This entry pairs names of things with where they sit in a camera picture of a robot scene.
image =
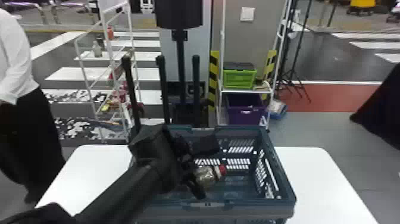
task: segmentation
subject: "blue container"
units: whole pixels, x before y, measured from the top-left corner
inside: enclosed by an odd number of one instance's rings
[[[213,130],[170,126],[192,142]],[[267,132],[256,126],[217,126],[220,152],[197,158],[201,165],[225,164],[227,176],[197,200],[186,188],[159,195],[138,223],[285,223],[296,197]]]
[[[282,119],[282,118],[285,116],[285,114],[286,114],[287,111],[288,111],[288,106],[285,105],[285,106],[283,107],[282,111],[280,112],[280,114],[271,113],[271,119],[280,120],[280,119]]]
[[[259,125],[265,106],[259,94],[227,94],[230,125]]]

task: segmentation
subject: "gray wall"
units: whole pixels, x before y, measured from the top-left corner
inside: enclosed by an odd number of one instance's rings
[[[264,71],[267,51],[273,47],[285,0],[227,0],[225,61],[251,62]],[[241,22],[242,7],[255,7],[254,21]],[[212,49],[220,49],[222,0],[214,0]]]

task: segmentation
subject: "red cap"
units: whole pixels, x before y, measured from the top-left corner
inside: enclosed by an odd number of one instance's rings
[[[218,168],[220,168],[221,175],[226,176],[226,173],[227,173],[226,166],[221,164],[218,166]]]

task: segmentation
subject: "white table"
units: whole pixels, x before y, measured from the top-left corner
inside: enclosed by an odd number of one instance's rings
[[[377,224],[329,154],[321,148],[276,147],[297,196],[288,224]],[[82,211],[128,168],[124,145],[84,145],[62,168],[36,207],[51,202],[68,213]]]

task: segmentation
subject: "shelf rack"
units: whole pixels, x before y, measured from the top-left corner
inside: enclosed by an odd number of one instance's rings
[[[106,20],[106,14],[111,14],[111,13],[115,13],[115,10],[118,8],[122,8],[123,10],[121,10],[119,13],[116,13],[115,15],[113,15],[110,19]],[[74,46],[75,46],[75,50],[76,50],[76,54],[77,54],[77,61],[79,62],[79,66],[82,70],[82,75],[85,79],[85,86],[87,89],[87,92],[89,94],[89,98],[90,98],[90,103],[92,104],[92,110],[93,110],[93,114],[94,117],[97,121],[99,121],[99,117],[102,116],[102,112],[101,112],[101,108],[105,105],[106,101],[108,99],[110,99],[111,95],[113,94],[113,92],[115,91],[116,93],[116,99],[118,102],[118,109],[115,111],[110,112],[109,114],[107,114],[107,116],[109,117],[110,121],[115,121],[115,120],[120,120],[122,122],[122,127],[123,127],[123,134],[122,134],[122,138],[113,138],[113,140],[125,140],[128,141],[128,136],[129,136],[129,132],[130,132],[130,128],[133,126],[132,120],[131,120],[131,112],[127,109],[127,104],[129,103],[129,97],[127,97],[127,101],[126,102],[121,102],[120,99],[120,86],[122,84],[122,81],[125,80],[124,78],[124,73],[117,79],[117,76],[115,75],[115,68],[117,68],[117,63],[116,61],[120,61],[120,57],[122,57],[122,55],[120,54],[121,52],[123,52],[124,49],[126,48],[131,48],[128,52],[132,53],[132,68],[135,70],[136,76],[135,76],[135,92],[136,95],[138,96],[138,100],[141,101],[142,100],[142,95],[140,92],[140,85],[139,85],[139,75],[138,75],[138,67],[137,67],[137,63],[136,63],[136,57],[135,57],[135,46],[133,44],[133,28],[132,28],[132,18],[131,18],[131,13],[130,13],[130,4],[129,1],[120,1],[120,3],[115,4],[113,6],[110,6],[106,9],[100,9],[99,10],[100,16],[101,16],[101,20],[99,20],[97,23],[95,23],[90,29],[88,29],[85,33],[81,34],[78,38],[76,38],[76,40],[74,41]],[[116,20],[117,18],[119,18],[120,16],[123,15],[127,16],[128,19],[128,26],[129,26],[129,43],[131,44],[127,44],[127,45],[123,45],[123,46],[117,46],[117,50],[115,50],[115,46],[112,46],[111,44],[111,40],[108,38],[108,33],[107,33],[107,28],[109,27],[110,23],[113,22],[114,20]],[[104,72],[102,72],[101,74],[99,74],[99,76],[94,80],[91,81],[92,83],[89,83],[88,77],[87,77],[87,73],[85,71],[85,65],[84,62],[85,61],[90,61],[88,60],[88,57],[90,56],[91,53],[88,53],[86,55],[82,55],[82,48],[79,46],[79,42],[85,38],[88,34],[92,33],[93,30],[95,30],[98,27],[102,27],[103,29],[103,33],[104,33],[104,37],[105,37],[105,48],[107,50],[107,56],[108,57],[108,61],[110,62],[109,66],[106,67],[104,69]],[[93,101],[93,97],[92,94],[90,92],[91,89],[99,89],[96,85],[99,84],[100,80],[104,81],[104,76],[105,75],[110,75],[110,73],[112,73],[112,86],[109,86],[109,88],[111,88],[111,91],[108,93],[107,97],[105,98],[105,100],[98,106],[95,104],[95,102]],[[103,142],[109,140],[106,136],[104,136],[102,129],[99,128],[99,134],[101,136],[101,139]]]
[[[259,90],[249,90],[249,89],[224,89],[223,87],[223,77],[224,77],[224,54],[225,54],[225,24],[226,24],[226,1],[223,0],[222,7],[222,25],[220,32],[220,60],[219,60],[219,77],[217,79],[218,82],[218,90],[219,90],[219,98],[218,98],[218,106],[216,109],[217,112],[217,123],[221,124],[221,108],[222,108],[222,97],[223,94],[271,94],[270,104],[274,98],[274,93],[276,90],[276,80],[278,75],[278,68],[280,67],[280,62],[282,59],[282,49],[283,44],[285,42],[285,37],[288,33],[288,24],[289,24],[289,14],[290,8],[292,6],[292,0],[285,0],[285,6],[283,7],[282,15],[278,24],[278,29],[273,45],[273,49],[277,50],[276,63],[274,67],[274,75],[273,75],[273,84],[270,91],[259,91]],[[271,111],[268,110],[267,117],[262,116],[260,120],[260,126],[265,126],[265,129],[268,130],[270,123]]]

